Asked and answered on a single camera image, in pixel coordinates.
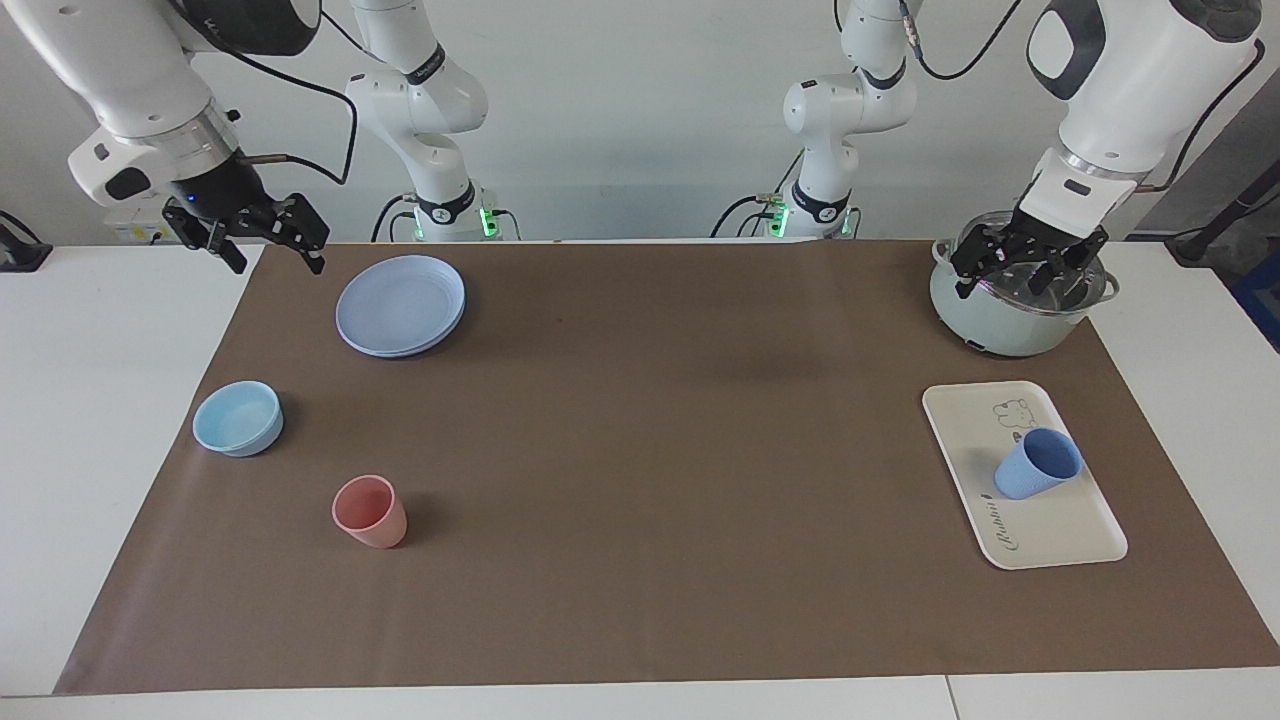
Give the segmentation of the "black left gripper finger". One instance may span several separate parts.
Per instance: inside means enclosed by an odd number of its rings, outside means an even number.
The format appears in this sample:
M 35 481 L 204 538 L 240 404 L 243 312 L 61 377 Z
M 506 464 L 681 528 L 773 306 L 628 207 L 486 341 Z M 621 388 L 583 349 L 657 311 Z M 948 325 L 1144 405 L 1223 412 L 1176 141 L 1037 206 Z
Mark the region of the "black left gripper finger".
M 955 291 L 959 299 L 969 299 L 977 283 L 1009 265 L 1005 242 L 1009 233 L 1004 227 L 974 225 L 950 254 L 957 277 Z
M 1107 240 L 1107 234 L 1092 234 L 1069 247 L 1047 249 L 1044 260 L 1030 277 L 1032 295 L 1070 296 L 1085 279 L 1088 268 Z

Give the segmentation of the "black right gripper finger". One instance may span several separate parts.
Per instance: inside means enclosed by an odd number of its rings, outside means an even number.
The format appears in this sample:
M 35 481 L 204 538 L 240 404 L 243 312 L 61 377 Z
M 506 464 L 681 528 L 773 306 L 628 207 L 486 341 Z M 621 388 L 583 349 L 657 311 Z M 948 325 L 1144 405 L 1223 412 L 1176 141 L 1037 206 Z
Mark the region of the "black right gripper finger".
M 323 273 L 330 228 L 302 193 L 274 201 L 268 219 L 268 242 L 297 252 L 311 273 Z
M 220 223 L 209 229 L 197 217 L 183 208 L 164 208 L 163 218 L 174 236 L 188 250 L 204 250 L 219 258 L 237 275 L 244 274 L 247 260 L 239 247 L 227 236 Z

